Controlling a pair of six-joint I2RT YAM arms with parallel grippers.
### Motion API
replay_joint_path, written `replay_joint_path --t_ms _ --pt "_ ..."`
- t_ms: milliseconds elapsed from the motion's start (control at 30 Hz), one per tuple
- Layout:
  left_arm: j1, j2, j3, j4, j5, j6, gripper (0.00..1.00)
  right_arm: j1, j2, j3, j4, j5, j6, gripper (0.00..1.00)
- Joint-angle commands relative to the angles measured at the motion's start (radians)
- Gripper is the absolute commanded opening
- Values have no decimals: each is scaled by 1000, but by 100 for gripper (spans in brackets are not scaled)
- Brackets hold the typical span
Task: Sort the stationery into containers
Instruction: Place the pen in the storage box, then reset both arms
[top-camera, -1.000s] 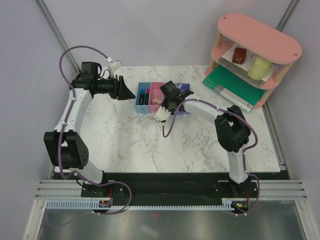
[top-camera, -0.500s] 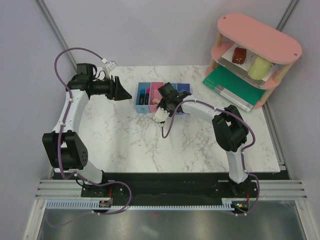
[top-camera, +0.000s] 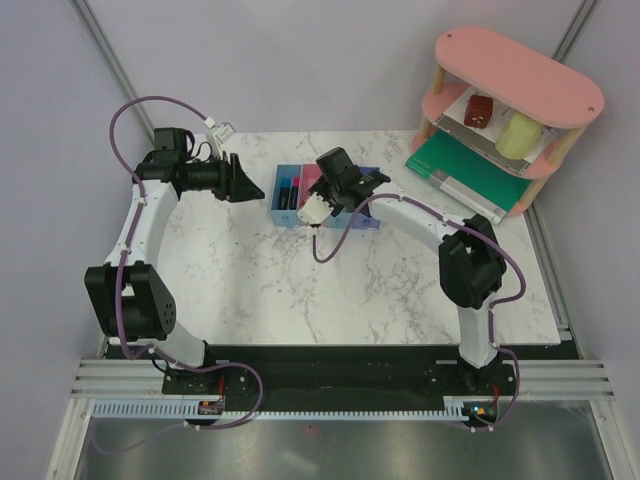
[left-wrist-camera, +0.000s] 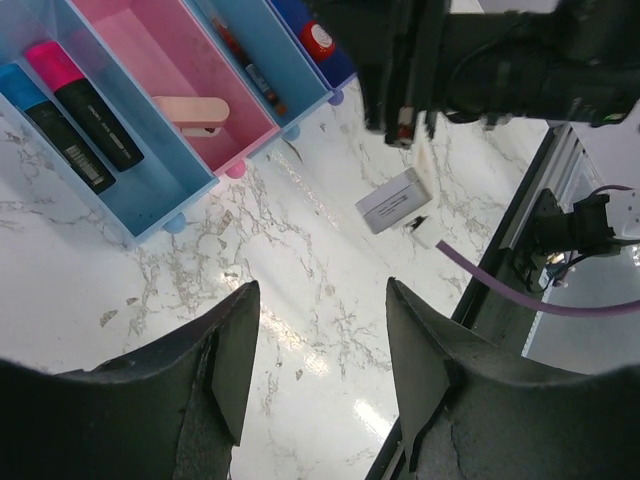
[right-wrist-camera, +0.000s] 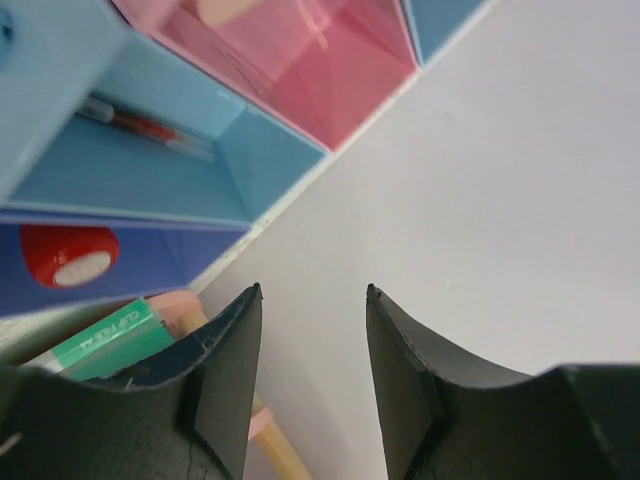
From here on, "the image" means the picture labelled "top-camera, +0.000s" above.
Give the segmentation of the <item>blue capped black highlighter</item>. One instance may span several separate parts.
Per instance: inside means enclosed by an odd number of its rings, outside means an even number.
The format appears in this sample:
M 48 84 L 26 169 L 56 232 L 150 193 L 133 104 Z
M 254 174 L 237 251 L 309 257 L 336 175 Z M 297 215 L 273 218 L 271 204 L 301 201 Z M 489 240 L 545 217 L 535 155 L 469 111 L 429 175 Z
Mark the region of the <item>blue capped black highlighter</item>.
M 277 209 L 278 210 L 288 210 L 288 199 L 289 192 L 291 187 L 291 179 L 288 177 L 283 177 L 280 180 L 278 197 L 277 197 Z

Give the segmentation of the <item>pink capped black highlighter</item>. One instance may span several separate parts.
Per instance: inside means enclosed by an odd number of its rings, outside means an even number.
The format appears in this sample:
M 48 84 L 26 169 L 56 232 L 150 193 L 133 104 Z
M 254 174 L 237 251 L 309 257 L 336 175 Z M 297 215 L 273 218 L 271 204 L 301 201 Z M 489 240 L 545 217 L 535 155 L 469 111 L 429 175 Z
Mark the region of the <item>pink capped black highlighter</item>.
M 289 210 L 296 210 L 298 208 L 299 186 L 300 186 L 300 177 L 296 176 L 293 178 L 291 187 L 290 187 L 289 199 L 288 199 Z

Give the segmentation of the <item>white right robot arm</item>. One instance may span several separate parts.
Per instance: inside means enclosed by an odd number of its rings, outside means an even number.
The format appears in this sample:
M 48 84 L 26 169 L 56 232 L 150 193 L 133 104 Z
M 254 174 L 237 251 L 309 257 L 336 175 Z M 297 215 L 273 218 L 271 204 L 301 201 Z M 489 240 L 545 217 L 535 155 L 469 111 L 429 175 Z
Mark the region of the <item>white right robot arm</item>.
M 379 172 L 363 173 L 337 147 L 316 160 L 320 177 L 298 211 L 304 224 L 319 226 L 348 210 L 388 223 L 427 246 L 438 258 L 439 282 L 456 305 L 460 327 L 458 381 L 467 392 L 483 392 L 494 381 L 490 365 L 497 347 L 490 304 L 502 286 L 506 261 L 489 220 L 447 217 L 415 199 Z

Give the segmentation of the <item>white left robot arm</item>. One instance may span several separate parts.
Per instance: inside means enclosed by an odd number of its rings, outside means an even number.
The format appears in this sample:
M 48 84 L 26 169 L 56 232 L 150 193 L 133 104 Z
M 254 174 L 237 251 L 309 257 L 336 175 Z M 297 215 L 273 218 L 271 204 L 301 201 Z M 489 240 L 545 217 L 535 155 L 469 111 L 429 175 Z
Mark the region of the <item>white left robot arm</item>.
M 133 171 L 132 203 L 116 246 L 103 264 L 87 269 L 84 283 L 102 332 L 127 359 L 156 354 L 185 368 L 185 382 L 196 392 L 208 393 L 220 371 L 205 360 L 205 341 L 178 322 L 176 301 L 157 271 L 173 211 L 184 193 L 199 191 L 229 203 L 265 197 L 235 153 L 195 162 L 154 152 Z

